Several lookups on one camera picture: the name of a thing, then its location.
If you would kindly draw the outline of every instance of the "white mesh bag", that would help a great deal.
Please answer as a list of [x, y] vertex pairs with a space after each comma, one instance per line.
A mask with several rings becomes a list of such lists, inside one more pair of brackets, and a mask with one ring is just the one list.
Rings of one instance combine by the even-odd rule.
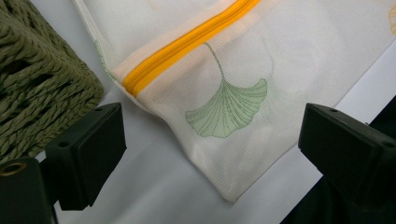
[[73, 1], [111, 78], [231, 202], [395, 38], [393, 0]]

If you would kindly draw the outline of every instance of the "ginkgo leaf print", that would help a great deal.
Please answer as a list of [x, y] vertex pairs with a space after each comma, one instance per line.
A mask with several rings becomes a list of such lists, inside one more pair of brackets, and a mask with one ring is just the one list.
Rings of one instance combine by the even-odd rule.
[[226, 138], [251, 123], [267, 95], [267, 82], [261, 78], [250, 88], [230, 84], [224, 77], [216, 53], [210, 45], [205, 44], [218, 63], [221, 83], [216, 94], [206, 104], [186, 112], [186, 119], [202, 137]]

